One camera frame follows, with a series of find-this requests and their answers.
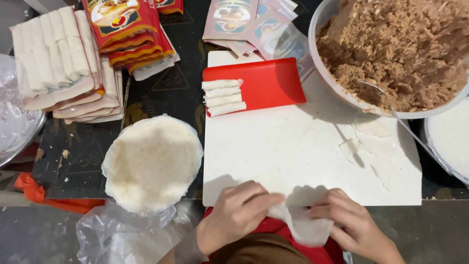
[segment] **ground meat mixture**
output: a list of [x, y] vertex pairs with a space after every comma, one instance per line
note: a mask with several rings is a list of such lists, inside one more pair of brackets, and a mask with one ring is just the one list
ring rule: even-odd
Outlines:
[[339, 8], [316, 43], [330, 73], [358, 98], [424, 111], [466, 85], [469, 0], [341, 0]]

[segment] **person's left hand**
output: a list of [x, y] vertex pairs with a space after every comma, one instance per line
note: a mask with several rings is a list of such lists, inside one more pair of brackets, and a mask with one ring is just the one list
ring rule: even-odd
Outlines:
[[254, 231], [267, 210], [285, 200], [283, 194], [269, 194], [253, 180], [224, 188], [213, 212], [197, 227], [197, 245], [209, 255]]

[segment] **white liquid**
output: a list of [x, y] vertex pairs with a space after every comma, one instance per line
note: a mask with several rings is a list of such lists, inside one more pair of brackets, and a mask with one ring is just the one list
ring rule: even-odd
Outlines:
[[428, 133], [441, 158], [456, 172], [469, 177], [469, 99], [430, 117]]

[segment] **white cutting board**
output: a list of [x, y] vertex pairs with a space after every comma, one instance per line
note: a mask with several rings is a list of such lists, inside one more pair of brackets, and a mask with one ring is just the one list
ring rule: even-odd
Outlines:
[[[229, 51], [211, 51], [208, 67], [261, 60], [256, 54], [236, 59]], [[336, 187], [365, 206], [422, 204], [417, 149], [396, 119], [378, 118], [391, 141], [405, 149], [392, 166], [388, 191], [371, 170], [369, 156], [360, 154], [361, 167], [338, 147], [356, 138], [351, 123], [358, 110], [333, 96], [316, 72], [303, 90], [305, 104], [206, 117], [204, 206], [213, 206], [223, 188], [250, 179], [284, 193], [289, 205], [310, 205]]]

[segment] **red cloth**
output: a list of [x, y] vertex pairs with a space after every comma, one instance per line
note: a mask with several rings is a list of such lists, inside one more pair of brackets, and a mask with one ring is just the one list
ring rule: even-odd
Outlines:
[[[213, 207], [209, 207], [204, 214], [204, 218], [210, 215]], [[251, 233], [275, 233], [284, 237], [296, 250], [300, 251], [313, 264], [345, 264], [342, 249], [331, 237], [326, 244], [320, 248], [309, 248], [296, 243], [290, 229], [285, 222], [266, 217], [259, 224], [256, 230]]]
[[22, 172], [16, 179], [16, 188], [23, 190], [26, 199], [40, 204], [47, 204], [55, 208], [72, 211], [79, 214], [86, 214], [95, 206], [104, 205], [101, 199], [46, 199], [42, 186], [31, 177], [30, 172]]

